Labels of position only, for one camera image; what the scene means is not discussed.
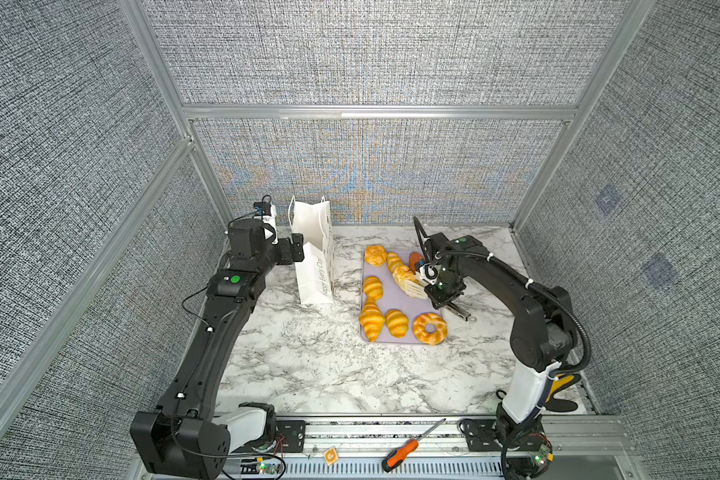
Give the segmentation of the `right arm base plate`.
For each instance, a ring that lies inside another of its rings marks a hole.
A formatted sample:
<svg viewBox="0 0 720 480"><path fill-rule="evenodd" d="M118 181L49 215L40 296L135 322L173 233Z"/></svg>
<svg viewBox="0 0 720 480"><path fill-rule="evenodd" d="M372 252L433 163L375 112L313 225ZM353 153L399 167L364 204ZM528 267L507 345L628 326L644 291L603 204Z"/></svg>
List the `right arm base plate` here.
<svg viewBox="0 0 720 480"><path fill-rule="evenodd" d="M463 418L457 423L457 429L464 436L470 452L499 453L506 440L510 440L509 452L549 450L552 446L540 417L524 429L504 418Z"/></svg>

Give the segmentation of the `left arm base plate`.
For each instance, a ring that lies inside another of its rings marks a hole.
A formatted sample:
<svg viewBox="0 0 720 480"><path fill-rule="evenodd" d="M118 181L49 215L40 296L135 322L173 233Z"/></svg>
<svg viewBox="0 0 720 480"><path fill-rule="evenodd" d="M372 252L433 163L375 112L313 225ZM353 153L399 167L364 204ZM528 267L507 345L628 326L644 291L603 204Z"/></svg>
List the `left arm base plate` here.
<svg viewBox="0 0 720 480"><path fill-rule="evenodd" d="M303 420L277 420L274 428L266 427L264 434L235 450L235 453L302 453L306 439Z"/></svg>

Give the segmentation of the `white printed paper bag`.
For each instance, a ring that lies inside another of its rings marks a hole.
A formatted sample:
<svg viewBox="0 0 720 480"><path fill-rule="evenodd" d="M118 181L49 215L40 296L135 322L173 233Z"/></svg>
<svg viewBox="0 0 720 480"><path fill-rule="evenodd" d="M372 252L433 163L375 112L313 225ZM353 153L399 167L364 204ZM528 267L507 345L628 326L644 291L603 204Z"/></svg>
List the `white printed paper bag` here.
<svg viewBox="0 0 720 480"><path fill-rule="evenodd" d="M291 197L287 219L293 234L303 236L304 259L296 264L300 300L332 304L334 299L334 238L331 203L325 197L315 204Z"/></svg>

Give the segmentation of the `orange handled screwdriver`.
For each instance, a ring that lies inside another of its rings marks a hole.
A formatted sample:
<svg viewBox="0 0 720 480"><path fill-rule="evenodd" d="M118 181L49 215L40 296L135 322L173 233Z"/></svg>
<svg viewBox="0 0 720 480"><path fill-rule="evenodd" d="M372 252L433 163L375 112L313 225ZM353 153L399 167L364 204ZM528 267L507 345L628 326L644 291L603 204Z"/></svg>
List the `orange handled screwdriver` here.
<svg viewBox="0 0 720 480"><path fill-rule="evenodd" d="M381 463L382 470L385 473L390 473L393 470L395 470L396 468L398 468L406 460L406 458L419 447L420 441L422 439L426 438L429 434L431 434L433 431L435 431L438 427L443 425L445 423L445 421L446 421L446 418L442 418L441 420L436 422L434 425L429 427L426 431L424 431L417 437L409 439L402 446L391 451L382 460L382 463Z"/></svg>

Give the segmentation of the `dark orange triangular pastry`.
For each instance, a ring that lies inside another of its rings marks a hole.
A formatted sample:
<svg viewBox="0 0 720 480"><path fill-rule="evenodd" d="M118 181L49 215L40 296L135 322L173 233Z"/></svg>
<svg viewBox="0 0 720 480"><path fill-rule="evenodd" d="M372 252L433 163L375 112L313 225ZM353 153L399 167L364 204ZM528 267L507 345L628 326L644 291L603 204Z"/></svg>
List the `dark orange triangular pastry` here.
<svg viewBox="0 0 720 480"><path fill-rule="evenodd" d="M420 267L420 262L424 259L419 251L412 251L408 258L409 269L416 273Z"/></svg>

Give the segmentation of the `striped croissant lower middle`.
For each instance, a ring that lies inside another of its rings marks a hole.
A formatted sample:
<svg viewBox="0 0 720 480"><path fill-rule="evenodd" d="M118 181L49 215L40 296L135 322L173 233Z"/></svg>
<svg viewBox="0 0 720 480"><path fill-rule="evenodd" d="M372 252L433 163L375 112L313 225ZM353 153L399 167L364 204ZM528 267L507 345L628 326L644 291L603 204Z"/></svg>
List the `striped croissant lower middle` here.
<svg viewBox="0 0 720 480"><path fill-rule="evenodd" d="M385 314L385 324L390 335L394 338L403 338L408 332L408 317L400 310L388 310Z"/></svg>

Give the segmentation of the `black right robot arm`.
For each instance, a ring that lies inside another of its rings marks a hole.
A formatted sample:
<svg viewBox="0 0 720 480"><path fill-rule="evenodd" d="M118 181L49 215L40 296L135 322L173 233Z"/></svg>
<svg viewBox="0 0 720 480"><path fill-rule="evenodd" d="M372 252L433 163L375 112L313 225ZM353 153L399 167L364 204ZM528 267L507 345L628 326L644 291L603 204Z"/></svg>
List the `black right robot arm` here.
<svg viewBox="0 0 720 480"><path fill-rule="evenodd" d="M434 307L453 306L470 278L513 314L509 344L516 366L497 416L512 425L532 422L553 381L582 371L591 360L591 340L572 311L570 295L520 274L471 235L450 240L437 233L420 245L424 269L434 275L425 287Z"/></svg>

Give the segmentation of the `aluminium front rail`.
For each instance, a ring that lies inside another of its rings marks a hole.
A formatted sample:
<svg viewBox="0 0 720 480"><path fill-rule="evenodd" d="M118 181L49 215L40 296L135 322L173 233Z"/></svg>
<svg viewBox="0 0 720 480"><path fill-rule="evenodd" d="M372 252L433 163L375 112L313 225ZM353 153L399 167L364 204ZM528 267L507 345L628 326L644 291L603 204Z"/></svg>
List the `aluminium front rail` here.
<svg viewBox="0 0 720 480"><path fill-rule="evenodd" d="M443 425L422 439L395 470L382 460L436 422ZM470 452L457 429L471 414L283 414L278 420L303 420L302 453L248 455L226 461L215 479L501 479L500 452ZM549 450L509 452L519 466L539 463L544 479L646 479L649 474L622 420L615 416L551 415L542 420ZM323 454L335 448L339 461L327 465Z"/></svg>

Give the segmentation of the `small round striped roll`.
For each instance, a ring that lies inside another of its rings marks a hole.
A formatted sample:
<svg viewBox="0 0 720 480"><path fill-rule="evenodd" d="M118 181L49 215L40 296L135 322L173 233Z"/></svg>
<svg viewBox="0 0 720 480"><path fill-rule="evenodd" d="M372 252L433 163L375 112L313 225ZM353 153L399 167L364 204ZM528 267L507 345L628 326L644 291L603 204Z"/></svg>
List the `small round striped roll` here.
<svg viewBox="0 0 720 480"><path fill-rule="evenodd" d="M371 301L378 301L384 295L383 283L376 276L368 276L363 281L363 293Z"/></svg>

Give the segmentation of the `lilac plastic tray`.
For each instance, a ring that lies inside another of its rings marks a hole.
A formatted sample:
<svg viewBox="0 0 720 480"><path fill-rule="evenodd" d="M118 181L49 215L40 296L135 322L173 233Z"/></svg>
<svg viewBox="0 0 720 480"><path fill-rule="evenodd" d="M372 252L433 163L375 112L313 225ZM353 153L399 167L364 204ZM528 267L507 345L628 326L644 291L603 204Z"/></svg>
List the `lilac plastic tray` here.
<svg viewBox="0 0 720 480"><path fill-rule="evenodd" d="M405 265L408 266L408 258L412 251L414 251L414 250L402 249L402 248L392 248L392 249L389 249L387 252L397 253L400 256L400 258L403 260ZM403 337L403 338L392 337L386 327L386 324L384 323L383 330L382 330L378 340L376 342L370 342L370 343L427 345L427 344L419 342L414 337L414 333L413 333L414 320L419 315L424 314L424 313L435 313L443 318L442 312L438 309L435 309L432 306L432 303L428 299L414 298L414 297L406 294L395 282L392 273L387 268L387 264L385 266L381 266L381 267L373 267L373 266L369 265L368 263L366 263L365 261L363 261L361 287L363 286L364 279L368 276L376 276L383 283L384 295L380 300L376 301L376 304L381 309L382 314L385 316L385 314L388 310L397 309L397 310L402 311L408 317L408 320L409 320L409 328L408 328L408 332L405 337ZM363 293L363 290L361 290L361 309L362 309L364 303L366 302L366 300L367 300L366 295ZM363 332L361 324L360 324L360 335L364 340L368 341L365 337L365 334Z"/></svg>

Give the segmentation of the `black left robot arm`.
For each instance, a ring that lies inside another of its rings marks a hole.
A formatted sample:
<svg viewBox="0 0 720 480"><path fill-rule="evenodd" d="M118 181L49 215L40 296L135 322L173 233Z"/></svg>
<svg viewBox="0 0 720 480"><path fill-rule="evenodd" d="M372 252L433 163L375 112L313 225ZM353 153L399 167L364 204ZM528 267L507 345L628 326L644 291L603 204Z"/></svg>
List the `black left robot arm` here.
<svg viewBox="0 0 720 480"><path fill-rule="evenodd" d="M304 238L279 238L260 218L234 221L229 248L204 289L202 320L173 382L152 410L136 413L130 435L146 470L191 479L215 479L234 457L267 457L277 436L269 404L239 406L230 424L213 420L232 349L277 265L304 259Z"/></svg>

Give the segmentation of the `long striped croissant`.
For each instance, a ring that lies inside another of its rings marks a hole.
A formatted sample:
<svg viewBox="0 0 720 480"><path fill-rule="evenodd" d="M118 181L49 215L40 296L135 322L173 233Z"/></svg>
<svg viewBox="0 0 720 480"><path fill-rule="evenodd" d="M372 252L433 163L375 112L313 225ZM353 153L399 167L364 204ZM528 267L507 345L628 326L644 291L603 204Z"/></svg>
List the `long striped croissant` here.
<svg viewBox="0 0 720 480"><path fill-rule="evenodd" d="M383 330L385 316L381 309L372 298L368 298L364 303L359 316L359 322L362 326L366 339L369 342L376 342Z"/></svg>

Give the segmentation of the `small striped croissant upper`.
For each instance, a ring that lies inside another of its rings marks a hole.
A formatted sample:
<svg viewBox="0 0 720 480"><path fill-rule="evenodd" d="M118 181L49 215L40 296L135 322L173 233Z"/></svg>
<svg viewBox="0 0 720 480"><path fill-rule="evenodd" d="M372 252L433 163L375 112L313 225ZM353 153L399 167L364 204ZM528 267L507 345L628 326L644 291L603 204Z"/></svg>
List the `small striped croissant upper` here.
<svg viewBox="0 0 720 480"><path fill-rule="evenodd" d="M405 263L400 256L395 252L388 252L386 259L387 268L391 273L394 273L399 267L405 266Z"/></svg>

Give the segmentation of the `braided yellow pastry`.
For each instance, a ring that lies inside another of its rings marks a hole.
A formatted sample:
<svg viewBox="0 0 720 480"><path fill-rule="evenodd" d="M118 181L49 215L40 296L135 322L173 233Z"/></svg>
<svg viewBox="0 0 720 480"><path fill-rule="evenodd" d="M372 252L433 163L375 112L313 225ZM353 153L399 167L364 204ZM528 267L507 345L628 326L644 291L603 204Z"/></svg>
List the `braided yellow pastry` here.
<svg viewBox="0 0 720 480"><path fill-rule="evenodd" d="M392 275L395 282L403 290L418 284L416 275L405 264L397 265L392 271Z"/></svg>

